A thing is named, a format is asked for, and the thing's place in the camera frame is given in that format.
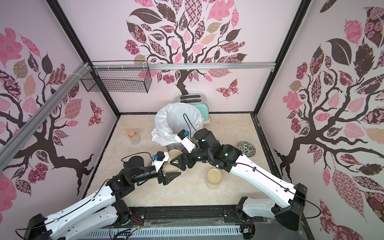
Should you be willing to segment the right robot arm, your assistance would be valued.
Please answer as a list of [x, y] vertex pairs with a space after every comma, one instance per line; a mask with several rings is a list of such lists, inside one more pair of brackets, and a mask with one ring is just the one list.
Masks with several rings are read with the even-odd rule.
[[298, 231], [306, 206], [308, 188], [303, 184], [288, 183], [264, 170], [239, 149], [232, 145], [222, 145], [214, 134], [201, 129], [191, 137], [188, 131], [176, 134], [177, 143], [185, 151], [171, 165], [184, 171], [197, 162], [209, 163], [213, 167], [238, 176], [264, 192], [268, 199], [244, 198], [240, 201], [241, 211], [250, 218], [275, 219], [283, 227]]

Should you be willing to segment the glass jar with rice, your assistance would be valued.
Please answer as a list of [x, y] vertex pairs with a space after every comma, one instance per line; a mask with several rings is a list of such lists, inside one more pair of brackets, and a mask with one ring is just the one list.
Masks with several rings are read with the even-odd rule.
[[171, 165], [169, 162], [165, 162], [163, 164], [163, 173], [164, 174], [167, 174], [167, 173], [178, 173], [180, 172], [181, 170], [173, 165]]

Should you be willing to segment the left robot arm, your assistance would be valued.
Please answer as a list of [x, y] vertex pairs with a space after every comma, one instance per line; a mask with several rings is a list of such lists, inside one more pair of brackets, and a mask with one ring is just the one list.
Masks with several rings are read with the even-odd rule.
[[22, 231], [23, 240], [77, 240], [84, 235], [105, 226], [125, 225], [132, 219], [132, 212], [124, 197], [148, 180], [157, 179], [159, 184], [168, 185], [181, 175], [180, 172], [164, 173], [168, 153], [159, 152], [150, 166], [144, 159], [132, 156], [123, 163], [123, 169], [94, 193], [79, 202], [47, 217], [38, 214], [32, 217]]

